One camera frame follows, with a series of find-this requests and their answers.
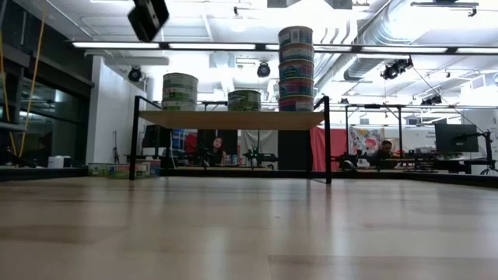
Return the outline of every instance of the yellow rope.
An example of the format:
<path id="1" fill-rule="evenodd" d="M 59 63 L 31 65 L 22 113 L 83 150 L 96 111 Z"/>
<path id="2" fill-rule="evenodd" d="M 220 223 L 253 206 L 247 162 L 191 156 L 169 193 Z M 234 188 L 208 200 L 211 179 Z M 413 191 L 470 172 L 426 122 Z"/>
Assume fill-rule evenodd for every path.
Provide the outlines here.
<path id="1" fill-rule="evenodd" d="M 37 50 L 37 57 L 34 62 L 34 73 L 33 73 L 33 82 L 31 83 L 31 92 L 30 92 L 30 98 L 28 99 L 28 108 L 26 111 L 26 124 L 25 124 L 25 129 L 26 131 L 28 130 L 28 123 L 30 122 L 30 110 L 31 110 L 31 97 L 33 96 L 34 92 L 34 86 L 36 84 L 37 80 L 37 73 L 38 73 L 38 62 L 40 61 L 40 51 L 41 51 L 41 40 L 44 36 L 44 29 L 45 29 L 45 16 L 47 15 L 46 9 L 44 9 L 44 14 L 41 18 L 41 30 L 40 30 L 40 37 L 38 37 L 38 50 Z M 23 140 L 21 141 L 21 150 L 19 152 L 19 158 L 23 156 L 23 150 L 24 150 L 24 141 L 26 139 L 26 131 L 23 132 Z"/>
<path id="2" fill-rule="evenodd" d="M 0 67 L 2 67 L 3 100 L 5 102 L 5 113 L 7 114 L 7 121 L 10 123 L 9 98 L 7 97 L 7 85 L 5 83 L 5 81 L 6 81 L 5 68 L 3 65 L 3 39 L 2 38 L 3 38 L 2 31 L 0 30 Z M 14 142 L 14 136 L 12 136 L 12 131 L 10 131 L 9 134 L 10 134 L 10 143 L 12 146 L 12 151 L 14 152 L 14 156 L 17 156 L 16 143 Z"/>

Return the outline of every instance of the man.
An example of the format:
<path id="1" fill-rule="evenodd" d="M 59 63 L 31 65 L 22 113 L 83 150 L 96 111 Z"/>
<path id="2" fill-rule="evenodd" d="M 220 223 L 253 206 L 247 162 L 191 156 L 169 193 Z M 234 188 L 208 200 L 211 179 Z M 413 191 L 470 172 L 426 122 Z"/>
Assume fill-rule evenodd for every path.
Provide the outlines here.
<path id="1" fill-rule="evenodd" d="M 381 147 L 370 156 L 370 165 L 379 168 L 394 168 L 396 163 L 382 162 L 382 159 L 390 159 L 392 157 L 392 143 L 388 140 L 383 140 Z"/>

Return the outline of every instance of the stacked cans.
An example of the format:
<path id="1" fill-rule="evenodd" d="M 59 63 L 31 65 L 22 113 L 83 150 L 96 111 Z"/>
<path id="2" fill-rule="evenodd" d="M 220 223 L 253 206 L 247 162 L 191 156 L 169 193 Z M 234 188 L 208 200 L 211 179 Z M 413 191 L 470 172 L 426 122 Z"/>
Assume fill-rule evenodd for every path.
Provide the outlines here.
<path id="1" fill-rule="evenodd" d="M 260 111 L 261 94 L 256 90 L 241 89 L 228 93 L 228 110 Z"/>
<path id="2" fill-rule="evenodd" d="M 279 110 L 313 111 L 313 30 L 286 27 L 279 32 Z"/>
<path id="3" fill-rule="evenodd" d="M 192 75 L 169 73 L 163 76 L 163 110 L 195 111 L 199 80 Z"/>

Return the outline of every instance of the red curtain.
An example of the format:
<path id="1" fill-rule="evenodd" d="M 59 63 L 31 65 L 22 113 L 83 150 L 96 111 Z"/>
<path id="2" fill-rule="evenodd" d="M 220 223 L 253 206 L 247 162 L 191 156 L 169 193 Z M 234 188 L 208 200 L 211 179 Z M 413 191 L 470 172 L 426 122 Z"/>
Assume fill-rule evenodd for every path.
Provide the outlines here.
<path id="1" fill-rule="evenodd" d="M 325 171 L 325 130 L 313 128 L 310 130 L 311 150 L 313 153 L 313 171 Z M 331 155 L 340 156 L 345 152 L 345 129 L 331 129 Z M 332 163 L 332 170 L 338 169 L 338 164 Z"/>

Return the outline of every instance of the woman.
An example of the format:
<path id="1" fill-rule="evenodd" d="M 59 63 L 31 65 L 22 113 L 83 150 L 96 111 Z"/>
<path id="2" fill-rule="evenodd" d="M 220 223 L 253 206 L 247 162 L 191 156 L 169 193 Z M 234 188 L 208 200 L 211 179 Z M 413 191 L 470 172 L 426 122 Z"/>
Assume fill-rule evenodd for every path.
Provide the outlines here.
<path id="1" fill-rule="evenodd" d="M 223 139 L 216 137 L 212 142 L 212 156 L 209 157 L 210 166 L 224 166 L 226 153 L 223 151 Z"/>

